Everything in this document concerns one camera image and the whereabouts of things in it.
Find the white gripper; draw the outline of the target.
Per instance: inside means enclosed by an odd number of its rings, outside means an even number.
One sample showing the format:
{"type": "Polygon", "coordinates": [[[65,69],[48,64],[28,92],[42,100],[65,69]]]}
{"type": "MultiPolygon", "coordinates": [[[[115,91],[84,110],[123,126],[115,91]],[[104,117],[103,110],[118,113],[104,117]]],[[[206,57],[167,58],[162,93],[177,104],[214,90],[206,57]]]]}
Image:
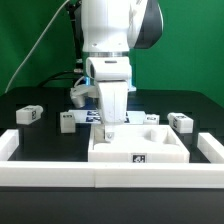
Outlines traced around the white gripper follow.
{"type": "Polygon", "coordinates": [[[105,139],[113,140],[115,129],[126,117],[128,82],[132,69],[128,57],[88,57],[86,73],[99,95],[99,113],[105,126],[105,139]]]}

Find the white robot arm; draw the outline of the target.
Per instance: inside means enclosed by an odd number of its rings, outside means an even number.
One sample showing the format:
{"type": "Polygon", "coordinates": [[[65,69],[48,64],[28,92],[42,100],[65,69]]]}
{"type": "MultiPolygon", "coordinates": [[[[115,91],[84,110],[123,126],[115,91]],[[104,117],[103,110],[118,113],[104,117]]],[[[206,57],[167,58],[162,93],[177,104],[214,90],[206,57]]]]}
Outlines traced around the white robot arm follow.
{"type": "Polygon", "coordinates": [[[86,75],[91,85],[76,84],[73,103],[84,97],[98,100],[104,139],[111,141],[115,127],[126,119],[128,91],[132,87],[131,49],[148,49],[161,37],[163,16],[157,0],[82,0],[81,28],[86,75]]]}

